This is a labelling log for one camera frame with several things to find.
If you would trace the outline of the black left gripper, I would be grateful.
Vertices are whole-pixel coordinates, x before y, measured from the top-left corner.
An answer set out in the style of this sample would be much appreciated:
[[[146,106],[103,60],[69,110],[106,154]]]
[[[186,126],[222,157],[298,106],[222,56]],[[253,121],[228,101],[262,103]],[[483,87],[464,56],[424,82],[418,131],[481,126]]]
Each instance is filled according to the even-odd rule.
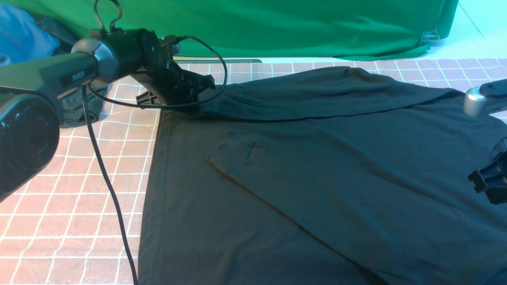
[[[136,97],[141,109],[198,109],[198,95],[216,88],[211,75],[183,70],[173,61],[161,68],[147,70],[142,67],[131,76],[147,89]]]

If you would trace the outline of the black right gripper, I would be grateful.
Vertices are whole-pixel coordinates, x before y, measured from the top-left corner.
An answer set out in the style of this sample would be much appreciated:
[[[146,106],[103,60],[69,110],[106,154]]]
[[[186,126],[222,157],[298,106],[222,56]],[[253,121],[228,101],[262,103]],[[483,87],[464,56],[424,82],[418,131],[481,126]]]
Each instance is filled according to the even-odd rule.
[[[468,180],[476,193],[484,193],[489,202],[507,202],[506,137],[484,137],[476,154],[477,168]]]

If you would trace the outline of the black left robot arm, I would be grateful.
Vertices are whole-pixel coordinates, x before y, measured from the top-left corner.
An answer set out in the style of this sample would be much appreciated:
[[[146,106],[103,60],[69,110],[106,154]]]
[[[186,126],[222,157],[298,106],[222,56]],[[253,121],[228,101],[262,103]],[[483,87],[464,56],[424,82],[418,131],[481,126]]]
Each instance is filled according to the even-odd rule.
[[[71,53],[1,67],[0,193],[4,201],[52,160],[71,92],[132,76],[145,87],[136,106],[189,110],[214,78],[183,70],[172,58],[187,36],[158,38],[146,29],[91,31]]]

